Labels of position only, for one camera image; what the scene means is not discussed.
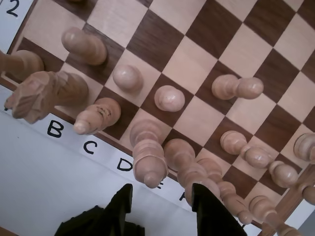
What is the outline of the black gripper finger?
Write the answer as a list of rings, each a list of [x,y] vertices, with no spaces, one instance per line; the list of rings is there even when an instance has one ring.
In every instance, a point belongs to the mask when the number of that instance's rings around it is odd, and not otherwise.
[[[204,185],[192,185],[192,211],[197,214],[199,236],[245,236],[238,221]]]
[[[131,213],[132,184],[125,184],[111,199],[98,221],[99,236],[123,236],[126,214]]]

